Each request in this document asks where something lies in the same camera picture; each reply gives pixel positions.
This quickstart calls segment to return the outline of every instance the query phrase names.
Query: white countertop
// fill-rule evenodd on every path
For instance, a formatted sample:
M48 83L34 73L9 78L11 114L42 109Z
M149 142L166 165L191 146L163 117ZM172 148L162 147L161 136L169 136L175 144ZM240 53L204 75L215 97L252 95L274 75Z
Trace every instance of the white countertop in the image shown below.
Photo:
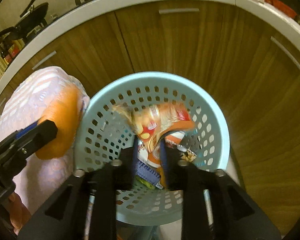
M153 1L159 0L94 0L72 10L44 29L19 53L0 79L0 94L13 76L28 60L63 33L101 14L135 4ZM282 33L300 51L300 25L275 7L256 0L208 1L232 4L249 11Z

